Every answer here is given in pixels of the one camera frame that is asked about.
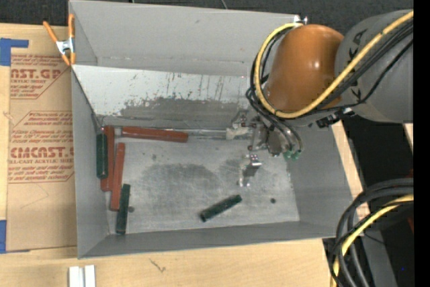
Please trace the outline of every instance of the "sticker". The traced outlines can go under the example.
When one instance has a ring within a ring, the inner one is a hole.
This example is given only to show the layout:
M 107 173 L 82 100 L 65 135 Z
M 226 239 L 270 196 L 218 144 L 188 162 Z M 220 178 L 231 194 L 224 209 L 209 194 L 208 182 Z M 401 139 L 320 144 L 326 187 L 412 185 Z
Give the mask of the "sticker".
M 67 68 L 58 55 L 12 55 L 11 99 L 37 99 Z
M 9 183 L 66 181 L 73 169 L 72 112 L 31 111 L 12 130 Z

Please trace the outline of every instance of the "yellow cable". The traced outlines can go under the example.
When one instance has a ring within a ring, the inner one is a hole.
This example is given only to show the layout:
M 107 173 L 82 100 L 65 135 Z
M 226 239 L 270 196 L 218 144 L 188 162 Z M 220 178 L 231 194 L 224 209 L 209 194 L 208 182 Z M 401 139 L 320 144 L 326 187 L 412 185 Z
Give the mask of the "yellow cable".
M 392 22 L 389 26 L 385 27 L 382 32 L 377 34 L 368 44 L 364 46 L 362 50 L 360 50 L 359 54 L 346 66 L 346 68 L 342 71 L 340 75 L 337 76 L 337 78 L 329 85 L 328 88 L 325 89 L 325 91 L 319 95 L 319 97 L 314 100 L 311 104 L 306 106 L 305 108 L 302 108 L 301 110 L 298 110 L 296 112 L 283 112 L 281 110 L 275 109 L 265 98 L 263 91 L 261 90 L 261 84 L 260 84 L 260 78 L 259 78 L 259 72 L 260 72 L 260 64 L 261 59 L 263 58 L 263 54 L 265 52 L 265 49 L 267 48 L 267 45 L 270 43 L 271 39 L 281 32 L 282 30 L 286 28 L 290 28 L 292 26 L 298 26 L 297 24 L 286 24 L 278 29 L 275 29 L 264 41 L 263 45 L 260 48 L 260 51 L 258 52 L 257 58 L 255 60 L 255 70 L 254 70 L 254 84 L 255 84 L 255 93 L 257 94 L 257 97 L 259 101 L 263 104 L 264 108 L 270 111 L 273 115 L 278 116 L 280 118 L 296 118 L 301 115 L 305 115 L 309 111 L 313 110 L 315 107 L 317 107 L 324 99 L 326 99 L 331 92 L 350 74 L 350 72 L 354 69 L 354 67 L 364 58 L 364 56 L 369 52 L 370 49 L 372 49 L 381 39 L 412 18 L 414 16 L 414 11 L 408 12 L 406 15 L 398 18 L 396 21 Z
M 375 214 L 371 215 L 360 227 L 358 227 L 354 232 L 352 232 L 346 238 L 346 240 L 342 244 L 342 254 L 346 255 L 349 247 L 351 246 L 351 244 L 354 242 L 354 240 L 359 236 L 359 234 L 361 232 L 363 232 L 366 228 L 368 228 L 372 223 L 374 223 L 376 220 L 378 220 L 381 216 L 383 216 L 384 214 L 386 214 L 386 213 L 390 212 L 391 210 L 400 206 L 400 204 L 394 204 L 394 203 L 408 202 L 408 201 L 413 201 L 413 200 L 414 200 L 414 196 L 412 194 L 409 194 L 409 195 L 402 196 L 401 198 L 397 198 L 393 201 L 386 203 L 382 209 L 377 211 Z M 338 276 L 338 274 L 339 274 L 339 260 L 337 257 L 336 257 L 336 260 L 333 264 L 333 271 L 334 271 L 335 275 Z M 337 287 L 337 283 L 333 277 L 331 278 L 330 287 Z

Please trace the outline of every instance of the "metal clip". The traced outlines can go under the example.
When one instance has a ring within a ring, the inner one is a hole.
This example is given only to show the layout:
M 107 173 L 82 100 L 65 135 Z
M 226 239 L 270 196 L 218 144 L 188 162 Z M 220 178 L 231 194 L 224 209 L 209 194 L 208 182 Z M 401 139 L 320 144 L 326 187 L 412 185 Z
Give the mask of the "metal clip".
M 257 170 L 262 166 L 262 162 L 260 162 L 256 154 L 249 155 L 249 160 L 249 164 L 243 169 L 242 177 L 238 181 L 241 187 L 249 187 L 250 179 L 255 176 Z
M 43 26 L 48 31 L 49 36 L 52 41 L 56 44 L 59 52 L 61 53 L 61 57 L 63 61 L 67 64 L 67 66 L 73 65 L 76 60 L 75 53 L 75 16 L 71 13 L 69 14 L 69 38 L 64 41 L 59 41 L 54 33 L 54 30 L 50 27 L 48 22 L 44 21 Z M 70 58 L 67 57 L 66 51 L 70 50 Z

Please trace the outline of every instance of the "white plastic piece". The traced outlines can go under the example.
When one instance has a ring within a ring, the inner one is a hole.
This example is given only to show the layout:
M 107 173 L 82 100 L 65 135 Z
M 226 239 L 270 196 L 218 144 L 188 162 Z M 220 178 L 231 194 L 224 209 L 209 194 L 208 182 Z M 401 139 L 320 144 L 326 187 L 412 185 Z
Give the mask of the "white plastic piece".
M 95 287 L 95 266 L 70 267 L 69 287 Z

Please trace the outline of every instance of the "cardboard sheet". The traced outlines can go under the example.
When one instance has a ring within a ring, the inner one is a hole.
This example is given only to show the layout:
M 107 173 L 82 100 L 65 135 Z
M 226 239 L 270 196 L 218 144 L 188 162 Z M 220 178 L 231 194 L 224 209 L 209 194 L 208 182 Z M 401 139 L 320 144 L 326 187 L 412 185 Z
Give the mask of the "cardboard sheet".
M 0 37 L 29 40 L 11 51 L 6 249 L 76 245 L 71 71 L 43 26 L 1 24 Z

